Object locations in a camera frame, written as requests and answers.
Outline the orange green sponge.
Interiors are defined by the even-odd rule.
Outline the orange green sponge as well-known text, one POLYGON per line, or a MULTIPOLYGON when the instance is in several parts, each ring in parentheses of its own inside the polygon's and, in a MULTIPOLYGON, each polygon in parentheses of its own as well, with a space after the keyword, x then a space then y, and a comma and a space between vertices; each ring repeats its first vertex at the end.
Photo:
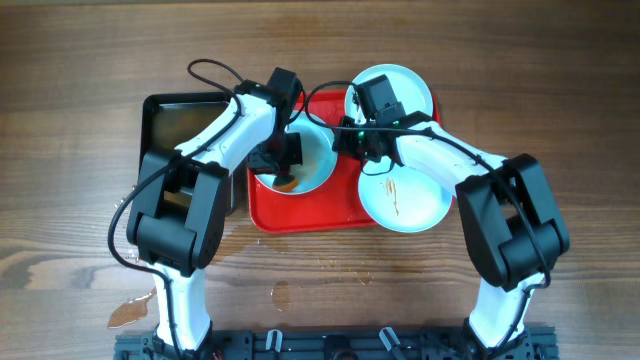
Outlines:
POLYGON ((275 176, 271 188, 280 193, 290 193, 299 185, 298 178, 291 173, 282 173, 275 176))

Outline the light blue plate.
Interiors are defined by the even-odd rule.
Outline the light blue plate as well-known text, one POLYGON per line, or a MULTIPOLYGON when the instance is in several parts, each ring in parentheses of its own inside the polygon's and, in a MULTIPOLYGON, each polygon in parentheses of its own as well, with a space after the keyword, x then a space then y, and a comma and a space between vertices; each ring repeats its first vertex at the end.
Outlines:
POLYGON ((372 66, 356 76, 347 90, 344 100, 345 115, 355 120, 357 125, 367 128, 411 128, 416 123, 436 119, 436 105, 430 89, 414 71, 401 65, 380 64, 372 66), (404 106, 406 116, 388 127, 373 127, 366 123, 358 105, 355 87, 374 77, 386 75, 396 98, 404 106))
POLYGON ((366 213, 380 226, 401 233, 433 228, 449 212, 453 196, 431 177, 389 158, 367 162, 358 179, 366 213))
POLYGON ((273 188, 275 175, 262 174, 256 178, 269 191, 283 195, 301 195, 319 188, 332 175, 337 164, 338 155, 332 150, 334 133, 325 127, 310 121, 305 112, 286 128, 287 133, 299 133, 303 163, 293 165, 290 174, 297 181, 290 192, 282 192, 273 188))

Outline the light blue plate top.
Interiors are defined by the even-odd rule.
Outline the light blue plate top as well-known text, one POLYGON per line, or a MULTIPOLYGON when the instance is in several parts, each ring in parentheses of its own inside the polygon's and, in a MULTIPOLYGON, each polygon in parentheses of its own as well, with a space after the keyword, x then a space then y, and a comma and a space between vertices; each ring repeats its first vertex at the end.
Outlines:
POLYGON ((411 128, 416 123, 436 119, 436 105, 430 89, 414 71, 401 65, 380 64, 372 66, 356 76, 347 90, 344 100, 345 115, 355 120, 357 125, 367 128, 411 128), (404 106, 406 116, 388 127, 373 127, 366 123, 358 105, 355 87, 374 77, 386 75, 396 98, 404 106))

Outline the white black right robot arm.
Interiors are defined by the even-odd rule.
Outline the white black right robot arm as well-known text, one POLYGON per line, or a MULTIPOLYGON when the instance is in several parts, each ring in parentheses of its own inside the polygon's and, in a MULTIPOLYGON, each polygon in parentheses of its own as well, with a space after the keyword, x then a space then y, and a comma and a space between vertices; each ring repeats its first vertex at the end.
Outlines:
POLYGON ((387 158, 434 180, 456 199, 472 264, 481 277, 465 329, 484 358, 520 345, 531 295, 551 284, 551 271, 570 246, 569 233, 539 162, 505 158, 446 133, 417 111, 388 126, 343 118, 333 149, 375 164, 387 158))

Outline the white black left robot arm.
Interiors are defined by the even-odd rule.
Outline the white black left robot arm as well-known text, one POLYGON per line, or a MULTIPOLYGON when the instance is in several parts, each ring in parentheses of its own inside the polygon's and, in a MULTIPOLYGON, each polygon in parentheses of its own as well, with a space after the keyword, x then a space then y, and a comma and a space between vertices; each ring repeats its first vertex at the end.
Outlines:
POLYGON ((272 174, 289 192, 302 164, 301 139, 286 133, 304 90, 291 72, 276 70, 265 85, 244 80, 229 91, 222 114, 171 151, 143 156, 137 187, 125 198, 127 239, 153 275, 160 323, 144 352, 161 359, 211 359, 216 351, 205 306, 204 270, 219 247, 232 173, 248 163, 272 174))

